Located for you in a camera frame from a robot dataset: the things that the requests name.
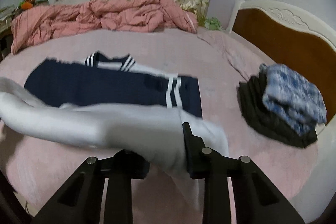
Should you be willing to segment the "white brown wooden headboard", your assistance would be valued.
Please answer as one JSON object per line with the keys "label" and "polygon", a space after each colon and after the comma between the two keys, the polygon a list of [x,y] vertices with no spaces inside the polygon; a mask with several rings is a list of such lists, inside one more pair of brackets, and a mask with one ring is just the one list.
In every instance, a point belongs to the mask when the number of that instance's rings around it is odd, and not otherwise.
{"label": "white brown wooden headboard", "polygon": [[276,63],[314,83],[335,116],[335,30],[310,12],[285,2],[237,1],[227,32],[253,44]]}

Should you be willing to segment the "cluttered side table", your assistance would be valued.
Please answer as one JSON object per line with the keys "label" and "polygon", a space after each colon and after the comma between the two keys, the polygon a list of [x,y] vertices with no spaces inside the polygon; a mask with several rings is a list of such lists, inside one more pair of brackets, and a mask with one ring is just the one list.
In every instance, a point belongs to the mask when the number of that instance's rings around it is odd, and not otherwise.
{"label": "cluttered side table", "polygon": [[14,5],[1,8],[1,61],[11,52],[11,45],[13,43],[11,22],[16,17],[18,11],[19,8]]}

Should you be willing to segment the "white navy varsity jacket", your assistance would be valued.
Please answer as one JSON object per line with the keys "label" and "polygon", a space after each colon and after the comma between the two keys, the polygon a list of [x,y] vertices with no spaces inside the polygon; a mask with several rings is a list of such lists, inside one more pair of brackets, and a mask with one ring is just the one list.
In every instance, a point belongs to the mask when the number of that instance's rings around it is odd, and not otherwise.
{"label": "white navy varsity jacket", "polygon": [[222,155],[228,141],[221,125],[177,107],[98,103],[60,107],[45,104],[24,87],[39,65],[1,64],[1,170],[13,188],[37,209],[89,156],[111,157],[120,149],[143,156],[171,177],[164,194],[179,205],[203,206],[204,183],[185,168],[183,123]]}

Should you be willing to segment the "orange toy on table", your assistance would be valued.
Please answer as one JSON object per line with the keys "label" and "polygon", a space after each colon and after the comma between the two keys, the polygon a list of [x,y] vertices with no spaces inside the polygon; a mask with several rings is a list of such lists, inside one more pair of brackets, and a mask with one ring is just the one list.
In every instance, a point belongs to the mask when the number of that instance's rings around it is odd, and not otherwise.
{"label": "orange toy on table", "polygon": [[33,6],[34,5],[32,3],[30,3],[30,2],[23,2],[21,4],[21,9],[25,11],[25,10],[33,8]]}

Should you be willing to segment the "folded blue plaid shirt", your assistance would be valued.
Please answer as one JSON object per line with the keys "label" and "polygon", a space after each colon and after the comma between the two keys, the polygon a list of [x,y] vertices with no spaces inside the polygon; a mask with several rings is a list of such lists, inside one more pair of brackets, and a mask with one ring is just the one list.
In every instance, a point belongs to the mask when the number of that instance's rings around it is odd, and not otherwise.
{"label": "folded blue plaid shirt", "polygon": [[318,87],[284,64],[259,67],[266,77],[264,106],[278,115],[299,136],[327,122],[327,110]]}

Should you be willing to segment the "folded black garment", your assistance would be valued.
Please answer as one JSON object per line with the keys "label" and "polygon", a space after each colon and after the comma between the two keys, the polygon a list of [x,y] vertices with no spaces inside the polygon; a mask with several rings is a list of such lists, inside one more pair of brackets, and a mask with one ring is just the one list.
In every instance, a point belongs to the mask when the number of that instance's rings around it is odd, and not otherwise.
{"label": "folded black garment", "polygon": [[246,123],[257,133],[292,147],[306,148],[315,143],[315,130],[299,136],[286,122],[264,106],[262,97],[265,87],[265,76],[251,76],[248,82],[239,83],[240,110]]}

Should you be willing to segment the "pink bed sheet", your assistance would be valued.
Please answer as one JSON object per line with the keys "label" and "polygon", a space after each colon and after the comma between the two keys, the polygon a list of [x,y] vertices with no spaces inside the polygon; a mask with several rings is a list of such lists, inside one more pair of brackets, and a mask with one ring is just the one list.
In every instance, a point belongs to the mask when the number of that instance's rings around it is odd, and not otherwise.
{"label": "pink bed sheet", "polygon": [[[139,64],[196,77],[203,118],[224,129],[231,157],[251,157],[290,200],[307,182],[318,147],[294,148],[250,128],[237,99],[236,88],[243,78],[195,34],[175,28],[154,33],[97,30],[53,39],[8,55],[1,62],[1,76],[23,85],[46,58],[81,61],[96,51],[108,57],[131,55]],[[31,210],[40,209],[87,157],[103,159],[113,154],[112,150],[89,150],[35,139],[1,127],[1,171]]]}

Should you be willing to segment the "pink crumpled quilt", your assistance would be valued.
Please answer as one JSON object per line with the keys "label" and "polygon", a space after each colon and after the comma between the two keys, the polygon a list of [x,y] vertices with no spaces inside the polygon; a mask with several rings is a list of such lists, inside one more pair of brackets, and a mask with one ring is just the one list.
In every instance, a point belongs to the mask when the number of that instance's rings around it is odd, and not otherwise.
{"label": "pink crumpled quilt", "polygon": [[78,5],[37,6],[11,22],[11,53],[51,39],[105,29],[153,32],[157,28],[180,28],[197,33],[194,13],[174,0],[93,0]]}

